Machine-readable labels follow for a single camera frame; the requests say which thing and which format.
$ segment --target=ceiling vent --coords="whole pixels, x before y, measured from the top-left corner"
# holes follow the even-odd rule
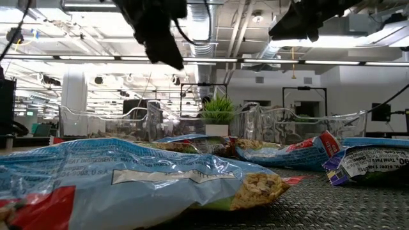
[[[313,84],[312,77],[304,77],[304,84]]]
[[[256,84],[264,84],[264,77],[256,77]]]

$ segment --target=black frame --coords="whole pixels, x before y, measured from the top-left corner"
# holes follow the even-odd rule
[[[286,89],[297,89],[299,91],[310,91],[312,89],[320,89],[324,91],[324,101],[325,101],[325,116],[328,116],[328,100],[327,100],[327,89],[326,88],[321,88],[321,87],[309,87],[309,86],[299,86],[299,87],[283,87],[282,88],[282,107],[286,107],[286,99],[285,97],[285,92]]]
[[[203,86],[203,87],[208,87],[208,86],[224,86],[226,89],[226,95],[228,94],[228,85],[227,84],[217,84],[217,83],[181,83],[180,84],[180,112],[181,112],[181,106],[182,106],[182,95],[183,95],[183,87],[184,86]]]

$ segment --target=black wire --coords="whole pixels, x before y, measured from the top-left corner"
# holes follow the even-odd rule
[[[383,22],[379,22],[379,21],[375,20],[375,18],[374,18],[371,14],[368,14],[368,16],[369,16],[374,22],[379,23],[379,24],[383,24]]]
[[[207,42],[210,42],[210,40],[212,39],[212,14],[210,13],[210,6],[209,6],[208,1],[207,1],[207,0],[203,0],[203,2],[204,2],[204,5],[206,6],[207,14],[209,15],[209,35],[208,35]],[[173,20],[173,22],[174,22],[176,28],[178,28],[178,31],[179,31],[180,35],[181,35],[187,42],[189,42],[189,43],[192,44],[192,45],[198,45],[198,44],[196,44],[195,42],[193,42],[193,41],[181,30],[181,27],[180,27],[180,25],[179,25],[178,19],[172,19],[172,20]]]
[[[22,26],[23,23],[24,23],[24,19],[26,18],[26,15],[27,15],[27,13],[28,13],[28,9],[29,9],[29,7],[30,7],[30,5],[31,5],[31,1],[32,1],[32,0],[28,0],[28,1],[27,1],[27,6],[26,6],[26,9],[24,10],[23,18],[22,18],[21,21],[19,22],[19,25],[17,26],[17,29],[14,31],[11,40],[10,40],[10,41],[8,42],[8,44],[6,45],[6,48],[4,48],[3,53],[2,53],[1,56],[0,56],[0,61],[3,60],[3,58],[4,58],[5,55],[7,54],[8,50],[9,50],[10,47],[12,46],[12,44],[13,44],[15,38],[17,37],[17,33],[20,33],[20,31],[21,31],[21,26]]]
[[[383,105],[389,103],[391,100],[395,99],[397,96],[399,96],[401,93],[403,93],[403,92],[404,92],[405,90],[407,90],[408,88],[409,88],[409,84],[407,84],[403,89],[399,90],[395,95],[393,95],[393,96],[392,96],[390,99],[388,99],[386,102],[384,102],[384,103],[382,103],[382,104],[380,104],[380,105],[377,105],[377,106],[373,107],[372,109],[368,110],[367,113],[373,112],[375,109],[377,109],[377,108],[379,108],[379,107],[381,107],[381,106],[383,106]]]
[[[377,109],[377,108],[379,108],[379,107],[381,107],[381,106],[383,106],[383,105],[386,105],[387,103],[389,103],[390,101],[392,101],[393,99],[395,99],[397,96],[399,96],[400,94],[402,94],[403,92],[405,92],[405,90],[407,90],[408,88],[409,88],[409,84],[407,84],[403,89],[399,90],[395,95],[393,95],[393,96],[392,96],[390,99],[388,99],[386,102],[381,103],[380,105],[377,105],[377,106],[373,107],[372,109],[369,109],[369,110],[367,111],[367,114],[373,112],[375,109]],[[348,125],[352,124],[354,121],[356,121],[356,120],[358,120],[358,119],[359,119],[359,118],[355,118],[355,119],[353,119],[352,121],[350,121],[350,122],[348,122],[347,124],[345,124],[344,126],[348,126]]]

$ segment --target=air duct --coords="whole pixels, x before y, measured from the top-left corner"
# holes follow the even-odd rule
[[[216,12],[218,5],[212,4],[214,0],[210,0],[210,18],[206,5],[204,4],[190,4],[188,6],[188,20],[189,20],[189,36],[191,39],[202,45],[191,45],[190,51],[195,58],[208,58],[215,56],[215,44],[206,42],[210,35],[210,39],[214,37],[215,25],[216,25]],[[215,71],[212,65],[197,65],[196,82],[214,83]],[[198,87],[200,97],[209,95],[210,88]]]
[[[270,28],[273,28],[277,23],[277,18],[274,17],[273,21],[270,24]],[[244,54],[243,58],[262,58],[262,59],[279,59],[277,53],[280,51],[280,47],[273,46],[272,42],[268,42],[267,45],[263,48],[260,53],[257,54]],[[273,68],[279,68],[280,64],[244,64],[242,65],[242,70],[252,70],[254,72],[260,71],[271,71]]]

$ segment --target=doorway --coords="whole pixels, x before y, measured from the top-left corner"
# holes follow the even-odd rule
[[[310,118],[320,117],[320,102],[295,102],[295,114]]]

